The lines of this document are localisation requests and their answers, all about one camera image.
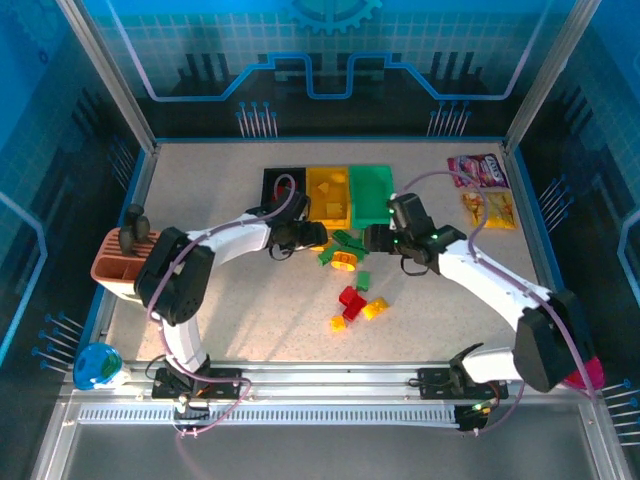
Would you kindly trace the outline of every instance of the black bracket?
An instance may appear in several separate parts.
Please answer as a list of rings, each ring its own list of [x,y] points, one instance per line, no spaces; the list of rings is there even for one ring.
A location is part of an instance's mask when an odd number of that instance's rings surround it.
[[[409,382],[409,386],[420,389],[421,400],[491,400],[496,396],[486,383],[466,385],[460,391],[451,381],[449,368],[420,368],[417,379]],[[500,400],[509,397],[507,385],[495,385]]]

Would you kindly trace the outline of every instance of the cable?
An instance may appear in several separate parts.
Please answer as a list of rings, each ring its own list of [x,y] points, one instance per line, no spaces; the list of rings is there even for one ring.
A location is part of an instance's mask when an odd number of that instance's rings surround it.
[[[164,353],[161,353],[157,357],[153,358],[149,363],[147,363],[147,366],[144,368],[144,376],[147,377],[149,380],[155,381],[155,378],[149,376],[149,369],[151,368],[151,365],[156,363],[161,358],[166,358],[166,355]]]
[[[293,179],[293,177],[289,174],[282,174],[280,175],[275,182],[274,185],[274,189],[277,188],[278,184],[280,183],[280,181],[282,179],[289,179],[292,188],[289,191],[289,195],[287,197],[287,199],[285,200],[285,202],[280,205],[278,208],[276,208],[273,212],[264,215],[262,217],[256,217],[256,218],[252,218],[249,220],[243,220],[243,221],[233,221],[233,222],[229,222],[229,223],[225,223],[222,225],[218,225],[216,227],[213,227],[212,229],[204,232],[203,234],[201,234],[199,237],[197,237],[195,240],[191,241],[186,247],[184,247],[184,249],[178,254],[178,256],[175,258],[175,260],[173,262],[171,262],[171,264],[169,265],[169,268],[167,269],[166,273],[164,274],[164,276],[162,277],[162,280],[160,280],[160,283],[158,283],[158,286],[155,290],[155,292],[153,292],[153,295],[151,296],[151,299],[149,300],[149,305],[147,306],[147,320],[151,321],[151,322],[155,322],[157,323],[158,326],[158,330],[159,330],[159,334],[160,334],[160,340],[162,341],[162,345],[164,347],[164,350],[166,352],[167,358],[172,358],[173,359],[173,365],[176,367],[176,369],[178,371],[180,371],[181,373],[183,373],[184,375],[194,379],[194,380],[199,380],[201,382],[205,382],[205,383],[240,383],[240,384],[245,384],[247,387],[245,388],[244,392],[240,395],[240,397],[235,401],[235,403],[233,403],[215,422],[207,425],[206,427],[201,427],[199,429],[193,429],[191,432],[182,432],[181,435],[192,435],[192,436],[197,436],[199,433],[204,433],[206,431],[209,431],[213,428],[215,428],[217,425],[220,424],[220,422],[222,422],[224,419],[226,419],[229,415],[231,415],[231,413],[238,408],[238,406],[240,405],[240,403],[247,397],[249,390],[251,390],[251,380],[249,380],[248,378],[244,378],[244,377],[229,377],[229,378],[212,378],[212,377],[205,377],[203,375],[197,375],[195,373],[192,373],[190,371],[188,371],[184,366],[180,365],[176,360],[175,360],[175,355],[174,353],[171,351],[171,347],[169,347],[169,344],[167,343],[167,339],[165,337],[164,334],[164,324],[162,319],[156,320],[152,317],[153,314],[153,310],[156,306],[156,303],[158,302],[158,298],[160,297],[160,294],[162,293],[162,291],[164,290],[164,288],[166,287],[167,283],[169,282],[169,279],[171,278],[171,275],[173,275],[173,273],[176,271],[176,269],[178,268],[178,266],[182,263],[182,261],[185,259],[185,257],[189,254],[189,252],[191,252],[191,250],[193,250],[198,244],[202,243],[204,240],[210,238],[211,236],[215,235],[216,233],[220,233],[224,230],[227,230],[229,228],[234,228],[234,227],[243,227],[245,225],[252,225],[255,223],[260,223],[260,222],[264,222],[265,220],[269,220],[270,218],[273,218],[277,215],[279,215],[280,213],[282,213],[284,211],[285,208],[287,208],[287,206],[289,205],[289,203],[291,203],[291,200],[293,199],[293,196],[295,194],[295,180]]]
[[[508,275],[507,273],[503,272],[499,268],[494,267],[489,262],[485,261],[482,257],[478,256],[478,254],[477,254],[477,252],[475,250],[474,241],[475,241],[475,238],[478,235],[478,233],[480,233],[480,230],[482,230],[484,228],[484,226],[487,224],[487,220],[489,220],[489,202],[487,200],[487,196],[481,190],[480,185],[478,184],[478,182],[476,182],[475,180],[473,180],[469,176],[464,175],[464,174],[459,173],[459,172],[452,172],[450,170],[436,170],[436,171],[427,172],[427,173],[423,173],[421,175],[418,175],[416,178],[414,178],[409,183],[407,183],[402,188],[402,190],[400,190],[400,192],[398,193],[398,196],[404,195],[405,193],[407,193],[407,191],[413,185],[415,185],[417,182],[419,182],[420,180],[422,180],[424,178],[427,178],[427,177],[432,177],[434,175],[450,175],[450,176],[453,176],[453,177],[461,178],[462,180],[465,180],[465,181],[471,183],[474,186],[474,188],[476,189],[476,191],[480,194],[480,196],[482,197],[483,204],[484,204],[484,209],[483,209],[484,212],[483,212],[483,215],[482,215],[482,221],[473,230],[473,232],[471,232],[471,235],[469,235],[469,241],[468,241],[469,254],[473,257],[474,261],[478,262],[484,268],[486,268],[490,272],[494,273],[495,275],[498,275],[500,278],[506,280],[511,285],[513,285],[518,290],[520,290],[521,292],[529,295],[535,302],[540,304],[540,306],[542,306],[542,308],[544,308],[546,310],[546,312],[551,316],[551,319],[556,324],[556,326],[558,327],[558,330],[560,331],[562,337],[564,338],[565,342],[567,343],[569,351],[571,352],[571,356],[573,357],[573,360],[576,363],[576,367],[578,368],[578,371],[580,372],[580,375],[582,376],[582,381],[584,382],[584,384],[586,386],[589,398],[590,398],[591,402],[595,406],[597,404],[598,397],[597,397],[595,389],[593,387],[593,383],[591,382],[591,377],[587,373],[587,369],[585,367],[585,364],[582,361],[582,358],[580,357],[580,353],[578,352],[578,348],[576,347],[575,342],[571,338],[571,334],[569,333],[569,331],[567,330],[567,327],[562,322],[562,319],[556,313],[556,311],[553,309],[553,307],[551,307],[551,305],[549,305],[538,294],[536,294],[535,292],[530,291],[529,288],[526,285],[523,285],[522,283],[520,283],[520,281],[518,281],[515,278],[511,277],[511,275]],[[506,420],[506,418],[508,418],[511,415],[513,410],[515,410],[515,407],[518,405],[518,403],[520,403],[520,399],[522,398],[522,393],[523,392],[524,392],[524,383],[522,385],[522,388],[520,389],[519,395],[516,397],[516,400],[513,403],[513,405],[511,406],[511,408],[507,411],[507,413],[504,415],[504,417],[502,417],[500,420],[498,420],[498,422],[493,424],[491,427],[493,427],[494,425],[502,424],[502,422],[504,420]]]

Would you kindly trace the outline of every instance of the yellow toy piece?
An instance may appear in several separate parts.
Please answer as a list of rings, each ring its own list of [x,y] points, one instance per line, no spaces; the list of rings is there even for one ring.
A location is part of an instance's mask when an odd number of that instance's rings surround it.
[[[347,328],[347,322],[344,321],[344,317],[342,315],[338,317],[333,317],[331,319],[331,331],[341,332],[346,328]]]
[[[327,182],[322,182],[320,185],[318,185],[318,190],[326,195],[327,193],[329,193],[329,184]]]
[[[353,253],[337,251],[331,259],[331,266],[337,270],[353,272],[358,264],[358,257]]]
[[[332,244],[333,244],[333,241],[331,239],[329,239],[329,241],[327,243],[325,243],[324,245],[319,245],[317,247],[311,247],[309,250],[311,250],[312,252],[324,252]]]
[[[378,297],[373,302],[366,305],[362,309],[362,313],[364,313],[364,316],[367,317],[367,320],[373,320],[387,308],[389,308],[389,304],[387,303],[387,301],[382,297]]]
[[[342,205],[339,203],[327,203],[327,218],[342,217]]]

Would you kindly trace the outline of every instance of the red block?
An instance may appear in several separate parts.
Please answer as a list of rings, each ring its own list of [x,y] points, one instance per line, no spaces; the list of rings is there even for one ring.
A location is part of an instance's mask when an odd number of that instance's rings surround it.
[[[366,305],[367,301],[356,293],[356,297],[351,300],[349,305],[347,305],[347,308],[344,309],[342,316],[350,322],[353,322],[360,313],[360,310],[362,310]]]
[[[338,297],[338,300],[340,300],[340,303],[343,304],[345,307],[348,307],[349,304],[353,301],[353,299],[359,296],[360,295],[358,295],[358,292],[356,291],[356,289],[349,286],[342,291],[342,293],[340,294],[340,297]]]

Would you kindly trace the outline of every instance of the gear logo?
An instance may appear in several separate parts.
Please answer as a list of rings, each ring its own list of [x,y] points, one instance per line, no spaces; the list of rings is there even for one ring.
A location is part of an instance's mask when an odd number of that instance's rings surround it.
[[[373,9],[380,7],[381,0],[289,0],[286,9],[300,28],[333,35],[347,33],[348,27],[360,28],[360,22],[371,19]]]

